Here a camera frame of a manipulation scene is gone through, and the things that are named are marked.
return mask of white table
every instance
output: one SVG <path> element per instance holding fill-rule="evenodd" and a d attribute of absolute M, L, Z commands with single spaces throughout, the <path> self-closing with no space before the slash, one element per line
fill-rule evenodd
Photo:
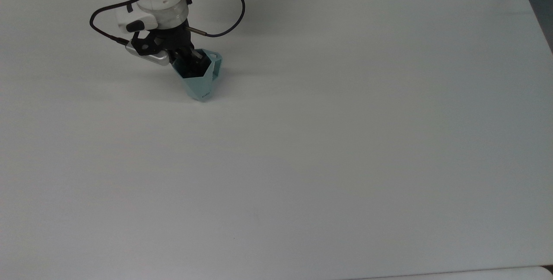
<path fill-rule="evenodd" d="M 553 263 L 553 56 L 528 0 L 247 0 L 194 38 L 225 58 L 208 103 L 89 28 L 118 1 L 0 0 L 3 279 Z M 208 32 L 239 13 L 193 1 Z"/>

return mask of cable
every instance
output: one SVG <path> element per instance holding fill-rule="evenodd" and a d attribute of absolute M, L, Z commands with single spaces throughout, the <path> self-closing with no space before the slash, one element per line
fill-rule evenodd
<path fill-rule="evenodd" d="M 229 32 L 232 32 L 232 30 L 235 29 L 240 24 L 242 19 L 244 18 L 245 1 L 244 0 L 240 0 L 240 1 L 242 3 L 242 12 L 240 14 L 240 17 L 238 18 L 238 20 L 235 22 L 235 24 L 233 26 L 231 26 L 229 29 L 225 30 L 224 32 L 222 32 L 220 34 L 208 34 L 207 32 L 204 32 L 202 30 L 199 30 L 199 29 L 196 29 L 196 28 L 190 28 L 190 27 L 187 28 L 187 30 L 190 30 L 191 32 L 195 32 L 196 34 L 200 34 L 202 36 L 211 37 L 211 38 L 221 37 L 221 36 L 224 36 L 226 34 L 229 34 Z"/>
<path fill-rule="evenodd" d="M 138 2 L 138 1 L 139 0 L 127 0 L 126 2 L 122 2 L 122 3 L 118 3 L 118 4 L 112 4 L 111 6 L 105 6 L 103 8 L 99 8 L 98 10 L 94 11 L 94 13 L 92 13 L 92 15 L 90 16 L 90 22 L 89 22 L 90 27 L 92 27 L 94 30 L 96 30 L 100 34 L 106 36 L 107 38 L 110 38 L 111 40 L 117 42 L 118 44 L 127 45 L 129 43 L 128 40 L 126 40 L 124 38 L 112 36 L 112 35 L 108 34 L 107 32 L 97 28 L 94 25 L 94 19 L 96 18 L 96 16 L 98 16 L 98 14 L 100 14 L 104 11 L 120 8 L 121 6 L 127 6 L 127 5 L 133 4 L 133 3 Z"/>

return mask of black cable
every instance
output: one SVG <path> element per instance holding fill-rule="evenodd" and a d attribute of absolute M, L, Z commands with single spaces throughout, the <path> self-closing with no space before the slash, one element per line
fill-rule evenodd
<path fill-rule="evenodd" d="M 225 30 L 224 32 L 220 33 L 220 34 L 208 34 L 207 32 L 203 32 L 201 30 L 197 30 L 197 29 L 194 29 L 194 28 L 189 28 L 191 30 L 191 32 L 195 32 L 197 34 L 200 34 L 200 35 L 203 35 L 203 36 L 206 36 L 206 37 L 212 37 L 212 38 L 216 38 L 216 37 L 221 37 L 221 36 L 224 36 L 226 34 L 229 34 L 229 32 L 232 32 L 233 29 L 235 29 L 239 24 L 240 22 L 242 21 L 242 19 L 244 18 L 244 14 L 245 14 L 245 1 L 244 0 L 240 0 L 242 2 L 242 12 L 240 14 L 240 17 L 238 18 L 238 20 L 235 22 L 235 24 L 233 26 L 231 26 L 231 28 Z"/>
<path fill-rule="evenodd" d="M 94 25 L 94 19 L 95 19 L 96 16 L 98 16 L 98 14 L 100 14 L 104 11 L 116 9 L 116 8 L 121 7 L 121 6 L 127 6 L 127 5 L 133 4 L 133 3 L 138 2 L 138 1 L 139 0 L 127 0 L 126 2 L 122 2 L 122 3 L 118 3 L 118 4 L 112 4 L 111 6 L 105 6 L 103 8 L 99 8 L 98 10 L 94 11 L 94 13 L 92 13 L 92 15 L 90 16 L 90 22 L 89 22 L 90 27 L 92 27 L 94 30 L 96 30 L 100 34 L 106 36 L 107 38 L 110 38 L 111 40 L 117 42 L 118 44 L 127 45 L 129 43 L 128 40 L 126 40 L 124 38 L 112 36 L 112 35 L 108 34 L 107 32 L 97 28 Z"/>

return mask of light blue cup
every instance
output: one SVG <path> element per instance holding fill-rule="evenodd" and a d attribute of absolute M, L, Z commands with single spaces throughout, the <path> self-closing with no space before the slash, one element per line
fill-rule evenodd
<path fill-rule="evenodd" d="M 193 99 L 204 102 L 207 101 L 213 93 L 213 82 L 219 77 L 219 70 L 221 69 L 221 64 L 223 63 L 223 57 L 217 52 L 205 50 L 203 48 L 197 49 L 196 51 L 203 51 L 211 60 L 211 64 L 203 76 L 188 78 L 182 77 L 183 75 L 186 75 L 183 72 L 186 72 L 188 67 L 184 61 L 180 59 L 174 61 L 172 67 L 178 73 L 178 77 L 181 79 L 182 87 L 186 90 L 186 94 Z"/>

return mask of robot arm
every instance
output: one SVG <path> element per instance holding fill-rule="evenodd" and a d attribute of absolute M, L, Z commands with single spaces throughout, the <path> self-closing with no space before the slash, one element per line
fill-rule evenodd
<path fill-rule="evenodd" d="M 135 33 L 127 50 L 136 56 L 168 65 L 177 58 L 196 62 L 202 56 L 194 50 L 188 28 L 189 0 L 139 0 L 116 9 L 119 28 Z M 148 37 L 136 33 L 147 30 Z"/>
<path fill-rule="evenodd" d="M 133 55 L 151 62 L 172 67 L 182 78 L 187 93 L 203 101 L 211 95 L 211 82 L 219 75 L 221 55 L 203 49 L 195 49 L 190 40 L 191 32 L 207 37 L 220 37 L 231 32 L 245 14 L 242 13 L 233 26 L 219 34 L 208 34 L 188 26 L 188 5 L 191 0 L 129 0 L 105 6 L 92 13 L 90 26 L 111 40 L 125 45 Z M 122 32 L 133 33 L 128 41 L 112 36 L 94 25 L 95 17 L 104 11 L 115 10 Z M 139 33 L 148 35 L 140 38 Z"/>

